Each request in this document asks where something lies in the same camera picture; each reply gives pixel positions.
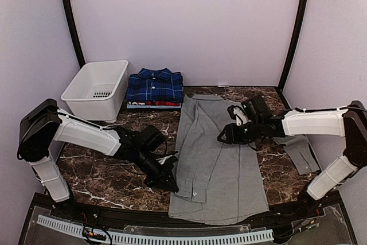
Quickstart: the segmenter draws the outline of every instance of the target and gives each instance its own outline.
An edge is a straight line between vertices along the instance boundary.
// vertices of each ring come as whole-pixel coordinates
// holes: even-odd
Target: shirt placket
[[[151,74],[151,84],[150,84],[150,95],[151,95],[151,100],[156,100],[156,95],[157,95],[157,86],[156,86],[156,81],[155,79],[157,78],[155,73]]]

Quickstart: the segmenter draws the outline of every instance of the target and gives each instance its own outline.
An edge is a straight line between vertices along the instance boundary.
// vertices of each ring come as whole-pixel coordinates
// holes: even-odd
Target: white cable tray
[[[81,224],[72,224],[57,218],[39,215],[37,224],[53,229],[64,234],[83,238],[83,226]],[[94,232],[106,236],[106,234],[98,229]],[[273,230],[264,230],[258,232],[249,232],[236,235],[207,236],[207,237],[168,237],[168,236],[143,236],[130,235],[121,232],[108,231],[111,235],[113,244],[132,244],[132,245],[243,245],[256,244],[260,242],[272,241]]]

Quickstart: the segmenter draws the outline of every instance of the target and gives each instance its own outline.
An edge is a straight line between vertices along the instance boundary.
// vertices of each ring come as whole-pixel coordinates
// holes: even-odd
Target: black cable
[[[292,236],[300,234],[301,232],[304,232],[304,231],[308,231],[308,230],[312,229],[313,227],[314,226],[312,226],[312,224],[308,223],[307,225],[304,225],[301,228],[298,228],[297,231],[295,231],[294,233],[292,233],[290,235],[287,235],[287,236],[282,236],[281,239],[291,238]]]
[[[75,220],[75,219],[72,219],[72,218],[70,218],[70,217],[67,217],[65,214],[63,214],[63,212],[61,212],[60,211],[60,209],[59,208],[57,208],[55,205],[52,205],[52,207],[53,208],[55,208],[58,212],[59,212],[59,214],[61,214],[65,219],[67,219],[67,220],[70,220],[70,221],[74,221],[74,222],[77,222],[77,223],[81,223],[81,224],[83,224],[83,225],[87,225],[87,226],[89,226],[89,227],[91,227],[92,228],[92,230],[94,229],[94,228],[97,228],[97,229],[99,229],[99,230],[101,230],[101,231],[103,231],[107,236],[108,236],[108,238],[109,238],[109,240],[110,240],[110,245],[112,245],[112,242],[113,242],[113,240],[112,240],[112,237],[111,237],[111,235],[103,228],[103,227],[100,227],[100,226],[97,226],[97,225],[92,225],[92,224],[89,224],[89,223],[87,223],[87,222],[82,222],[82,221],[79,221],[79,220]]]
[[[166,137],[165,137],[165,144],[166,144],[166,149],[165,149],[165,152],[163,154],[157,154],[157,153],[151,152],[151,154],[154,155],[154,157],[156,159],[163,158],[163,157],[174,155],[174,154],[178,153],[178,151],[167,152],[168,151],[168,142],[167,142]]]
[[[71,119],[74,119],[74,120],[77,120],[78,122],[81,122],[81,123],[85,123],[86,125],[89,125],[89,126],[93,126],[97,129],[103,129],[103,130],[113,130],[113,129],[116,129],[118,127],[121,127],[122,129],[124,129],[122,126],[113,126],[113,127],[109,127],[109,126],[100,126],[100,125],[97,125],[96,123],[91,123],[90,121],[88,120],[83,120],[83,119],[80,119],[78,117],[75,117],[73,115],[70,115],[70,114],[65,114],[65,113],[62,113],[62,112],[58,112],[57,114],[61,115],[61,116],[64,116],[64,117],[69,117]]]
[[[97,241],[91,240],[88,235],[85,235],[85,236],[83,235],[83,237],[86,238],[85,242],[90,244],[90,245],[101,245],[101,244],[103,244],[103,242],[97,242]]]
[[[307,219],[309,218],[309,216],[307,216],[305,219],[303,219],[301,222],[299,222],[296,226],[294,226],[293,228],[291,228],[290,230],[282,233],[281,235],[277,235],[277,236],[274,236],[274,238],[285,238],[284,235],[289,233],[289,232],[292,232],[294,229],[297,229],[303,222],[305,222]]]
[[[262,145],[262,143],[264,142],[264,140],[265,140],[265,136],[263,136],[262,137],[262,139],[261,139],[261,141],[260,141],[260,147],[257,149],[257,148],[255,148],[255,147],[253,147],[253,146],[251,146],[250,145],[250,143],[247,143],[247,145],[251,148],[251,149],[253,149],[254,151],[260,151],[262,148],[263,148],[263,146],[264,145]]]
[[[244,121],[241,119],[241,117],[238,114],[235,114],[235,116],[241,120],[241,125],[243,125]]]
[[[344,109],[348,109],[348,106],[344,106],[344,107],[340,107],[339,110],[344,110]],[[302,112],[302,113],[313,113],[313,112],[321,112],[321,111],[337,111],[337,108],[322,108],[322,109],[300,109],[300,108],[295,108],[295,111],[298,112]]]
[[[366,109],[363,109],[363,108],[360,108],[360,107],[347,106],[347,108],[351,109],[351,110],[359,110],[359,111],[367,112]]]
[[[135,175],[139,175],[139,176],[141,176],[141,175],[145,175],[145,173],[133,172],[132,170],[127,169],[127,168],[125,168],[124,166],[123,166],[122,168],[123,168],[124,170],[126,170],[127,172],[130,172],[130,173],[135,174]]]
[[[290,216],[294,216],[296,213],[293,212],[293,213],[276,213],[274,214],[275,216],[283,216],[283,217],[290,217]]]

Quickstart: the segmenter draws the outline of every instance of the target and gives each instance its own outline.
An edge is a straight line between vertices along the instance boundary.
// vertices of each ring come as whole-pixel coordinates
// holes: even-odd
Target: shirt collar
[[[150,79],[153,77],[157,77],[159,79],[168,80],[171,78],[172,72],[169,71],[167,68],[163,70],[148,70],[148,69],[141,69],[138,73],[139,77],[142,79]]]

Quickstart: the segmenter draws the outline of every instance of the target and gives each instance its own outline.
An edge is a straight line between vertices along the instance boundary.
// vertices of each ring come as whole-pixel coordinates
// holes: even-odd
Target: white plastic basket
[[[127,91],[127,60],[88,63],[79,70],[61,99],[85,120],[114,123]]]

